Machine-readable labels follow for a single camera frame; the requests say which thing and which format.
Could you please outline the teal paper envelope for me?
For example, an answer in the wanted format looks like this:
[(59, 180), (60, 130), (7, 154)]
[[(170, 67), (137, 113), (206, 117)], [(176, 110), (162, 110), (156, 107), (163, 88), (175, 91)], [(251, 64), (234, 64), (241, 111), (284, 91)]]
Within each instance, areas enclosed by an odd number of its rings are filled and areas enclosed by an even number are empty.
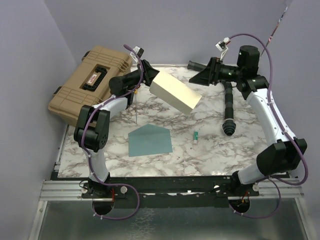
[(128, 134), (128, 156), (139, 157), (172, 153), (170, 130), (146, 124)]

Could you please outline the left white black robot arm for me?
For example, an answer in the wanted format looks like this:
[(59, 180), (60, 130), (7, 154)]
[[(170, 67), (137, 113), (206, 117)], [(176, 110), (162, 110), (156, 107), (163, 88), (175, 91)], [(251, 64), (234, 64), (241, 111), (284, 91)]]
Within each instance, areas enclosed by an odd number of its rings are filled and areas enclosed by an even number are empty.
[(97, 105), (83, 105), (76, 123), (73, 138), (85, 153), (89, 179), (95, 182), (93, 191), (101, 198), (106, 197), (111, 190), (107, 182), (110, 172), (104, 156), (110, 120), (132, 104), (134, 91), (141, 84), (149, 87), (159, 73), (147, 60), (142, 60), (137, 67), (137, 70), (126, 75), (112, 77), (108, 83), (111, 96)]

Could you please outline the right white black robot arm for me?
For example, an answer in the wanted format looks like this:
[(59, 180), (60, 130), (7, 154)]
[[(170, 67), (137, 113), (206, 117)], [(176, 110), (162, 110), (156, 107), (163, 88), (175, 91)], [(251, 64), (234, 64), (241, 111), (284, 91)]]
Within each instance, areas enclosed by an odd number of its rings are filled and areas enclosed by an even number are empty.
[(198, 74), (189, 79), (190, 83), (202, 86), (235, 82), (261, 124), (267, 148), (257, 155), (254, 164), (233, 173), (229, 189), (236, 196), (265, 177), (295, 170), (307, 149), (306, 140), (298, 139), (284, 121), (267, 79), (258, 74), (259, 59), (257, 47), (243, 45), (236, 66), (225, 65), (218, 57), (212, 57), (206, 66), (197, 65)]

